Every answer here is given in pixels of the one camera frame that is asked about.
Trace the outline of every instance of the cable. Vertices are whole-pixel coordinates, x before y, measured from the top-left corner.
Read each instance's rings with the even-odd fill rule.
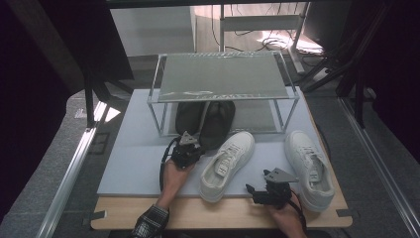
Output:
[[[276,13],[276,15],[279,15],[279,13],[280,13],[280,11],[281,11],[281,6],[282,6],[282,4],[280,3],[279,5],[278,5],[278,9],[277,9],[277,13]],[[231,15],[232,16],[234,16],[234,13],[233,13],[233,5],[231,4]],[[265,12],[265,14],[267,14],[268,12],[269,12],[269,10],[271,9],[273,7],[273,4],[271,4],[271,6],[267,9],[267,11]],[[237,11],[238,11],[238,13],[242,16],[243,14],[241,13],[241,11],[239,10],[239,4],[237,4]],[[218,46],[220,46],[220,44],[219,44],[219,42],[217,41],[217,39],[216,39],[216,34],[215,34],[215,31],[214,31],[214,20],[213,20],[213,18],[214,18],[214,13],[213,13],[213,5],[211,6],[211,29],[212,29],[212,34],[213,34],[213,39],[215,40],[215,42],[216,42],[216,44],[218,45]],[[235,31],[235,35],[237,35],[237,36],[244,36],[244,35],[246,35],[246,34],[249,34],[249,33],[251,33],[251,32],[253,32],[253,31],[247,31],[247,32],[244,32],[244,33],[240,33],[240,34],[238,34],[236,31]],[[288,46],[288,44],[290,43],[290,41],[293,39],[292,38],[292,36],[291,36],[291,33],[290,32],[288,32],[288,31],[285,31],[288,35],[289,35],[289,39],[288,39],[288,41],[287,41],[287,43],[284,41],[284,40],[282,40],[282,39],[280,39],[280,38],[272,38],[271,37],[271,35],[272,35],[272,33],[273,33],[273,30],[271,30],[270,31],[270,33],[268,34],[268,37],[267,38],[265,38],[265,39],[263,39],[262,40],[262,47],[261,48],[259,48],[259,49],[257,49],[257,50],[253,50],[253,52],[259,52],[259,51],[262,51],[262,50],[264,50],[264,49],[266,49],[267,51],[277,51],[277,50],[275,50],[275,49],[273,49],[273,48],[271,48],[270,47],[270,45],[274,45],[274,43],[284,43],[284,44],[286,44],[284,47],[280,47],[280,50],[284,50],[284,49],[286,49],[287,48],[287,46]],[[225,46],[225,48],[226,49],[231,49],[231,50],[235,50],[235,51],[238,51],[238,52],[243,52],[244,50],[241,50],[241,49],[237,49],[237,48],[234,48],[234,47],[229,47],[229,46]]]
[[[302,203],[300,202],[300,199],[297,196],[296,192],[294,192],[292,189],[290,191],[293,192],[293,194],[296,196],[297,200],[299,201],[299,206],[302,207]],[[293,201],[291,201],[291,199],[288,200],[287,203],[289,203],[297,211],[297,214],[299,215],[300,223],[302,224],[303,231],[306,234],[307,232],[306,218],[305,218],[305,215],[303,214],[302,209],[299,206],[297,206]]]
[[[274,6],[273,3],[271,3],[271,6],[268,8],[268,10],[266,10],[265,14],[268,15],[269,10]]]
[[[346,57],[349,51],[353,49],[355,41],[359,38],[360,34],[362,34],[366,30],[366,28],[368,27],[368,23],[372,21],[374,16],[375,11],[372,10],[372,14],[369,14],[367,17],[365,17],[365,20],[359,25],[359,27],[352,33],[352,35],[349,38],[347,38],[338,47],[328,52],[324,52],[320,56],[324,59],[318,62],[316,65],[311,66],[316,67],[318,65],[321,65],[321,63],[327,63],[330,67],[337,67],[339,60],[342,60],[340,59],[340,56]]]
[[[181,137],[180,137],[180,136],[179,136],[179,137],[176,137],[176,138],[174,138],[174,139],[172,139],[172,141],[170,141],[169,145],[166,147],[166,150],[164,151],[163,157],[161,158],[161,162],[160,162],[160,171],[159,171],[159,174],[158,174],[158,183],[159,183],[159,186],[160,186],[160,191],[162,191],[162,190],[163,190],[163,172],[164,172],[164,164],[166,163],[166,159],[167,159],[167,157],[169,156],[169,150],[170,150],[170,147],[172,146],[172,144],[173,144],[175,141],[179,141],[180,139],[181,139]]]
[[[297,4],[298,4],[298,3],[296,3],[296,5],[294,6],[294,12],[293,12],[293,14],[294,14],[294,15],[296,15]]]

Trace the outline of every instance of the floor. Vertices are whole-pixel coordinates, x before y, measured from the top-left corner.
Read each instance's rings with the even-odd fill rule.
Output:
[[[201,10],[211,14],[211,8]],[[218,31],[215,28],[217,20],[203,16],[197,18],[197,21],[203,26],[199,28],[199,31],[203,32],[197,32],[197,36],[202,36],[197,40],[197,50],[217,51],[218,46],[213,41],[211,30]],[[230,36],[227,37],[226,45],[244,51],[259,49],[262,46],[255,40],[244,40],[247,38],[252,38],[252,34],[244,37]],[[300,56],[304,58],[303,66],[306,70],[319,60],[309,55]],[[301,76],[293,71],[288,56],[285,56],[285,60],[290,68],[291,77],[298,84]],[[151,65],[153,61],[154,59],[147,59],[147,63],[152,62]],[[149,87],[154,69],[144,67],[144,59],[131,58],[130,62],[135,80],[126,83],[134,88]],[[407,225],[407,220],[403,217],[410,218],[412,211],[414,217],[411,218],[415,220],[416,213],[420,211],[419,164],[377,117],[371,108],[371,102],[364,105],[366,128],[361,130],[352,123],[352,117],[349,117],[347,110],[352,109],[353,95],[338,98],[334,89],[339,81],[340,78],[337,78],[311,93],[306,93],[305,97],[323,136],[332,166],[350,208],[347,212],[353,216],[354,223],[346,228],[317,230],[337,238],[418,237],[418,233],[415,234],[415,230]],[[68,199],[64,198],[62,201],[65,207],[62,215],[58,216],[57,223],[52,226],[52,237],[126,237],[128,233],[97,231],[89,226],[89,221],[94,219],[92,212],[97,200],[96,189],[130,101],[129,93],[110,84],[108,87],[113,96],[106,102],[106,112],[118,113],[114,114],[112,120],[103,120],[98,124],[96,136],[84,158],[71,194]],[[67,113],[61,127],[38,169],[4,218],[0,226],[0,237],[34,237],[41,232],[40,227],[44,225],[43,221],[56,192],[60,189],[61,180],[72,165],[74,153],[86,132],[85,114],[80,110],[85,108],[84,98],[84,92],[80,91],[67,101]],[[96,98],[94,102],[95,105],[99,103]],[[401,207],[407,208],[406,216],[401,212]],[[414,223],[413,227],[418,227],[418,223]],[[254,232],[238,231],[236,236],[264,237]]]

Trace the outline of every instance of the table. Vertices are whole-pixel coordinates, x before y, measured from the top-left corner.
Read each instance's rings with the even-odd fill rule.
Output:
[[[302,106],[310,116],[302,94],[300,103],[303,103]],[[310,124],[312,128],[316,128],[312,117],[310,117]],[[316,134],[316,136],[317,141],[321,142],[319,135]],[[333,168],[330,168],[330,171],[336,195],[330,207],[321,213],[304,209],[309,228],[348,227],[353,223],[351,216],[339,216],[337,212],[348,209],[348,206]],[[102,212],[103,215],[92,220],[91,227],[93,229],[133,229],[137,218],[155,202],[155,197],[100,195],[94,212],[97,214]],[[218,203],[208,203],[199,197],[179,197],[170,209],[170,219],[167,224],[167,229],[228,228],[266,229],[276,228],[276,226],[261,205],[253,204],[250,198],[235,197],[222,198]]]

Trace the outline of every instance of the sneaker upper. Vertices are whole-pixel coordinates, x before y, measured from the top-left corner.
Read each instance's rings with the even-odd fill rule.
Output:
[[[234,174],[250,160],[254,144],[251,133],[240,132],[220,147],[201,175],[200,195],[203,199],[216,202],[222,198]]]
[[[287,136],[285,152],[299,176],[303,204],[313,211],[327,209],[335,194],[327,158],[301,131],[293,131]]]

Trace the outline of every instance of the gray floor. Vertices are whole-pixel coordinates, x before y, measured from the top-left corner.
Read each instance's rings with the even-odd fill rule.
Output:
[[[137,88],[148,87],[153,71],[147,68],[136,69],[137,60],[131,59],[136,80],[128,81],[127,84]],[[299,78],[296,74],[292,74],[292,77]],[[314,120],[324,135],[331,163],[354,223],[344,229],[321,230],[332,237],[412,237],[335,96],[337,82],[338,80],[332,81],[305,96]],[[130,100],[130,94],[125,91],[112,85],[109,88],[113,97],[107,102],[108,108],[112,107],[121,113],[109,122],[100,123],[53,237],[124,237],[127,234],[124,231],[96,231],[89,226],[97,199],[96,189]],[[83,92],[68,100],[67,114],[61,128],[39,168],[1,224],[0,237],[35,237],[38,233],[85,130],[85,119],[75,118],[76,111],[80,108],[85,108]],[[381,158],[402,193],[418,212],[418,163],[377,118],[370,103],[365,104],[365,122],[366,130]]]

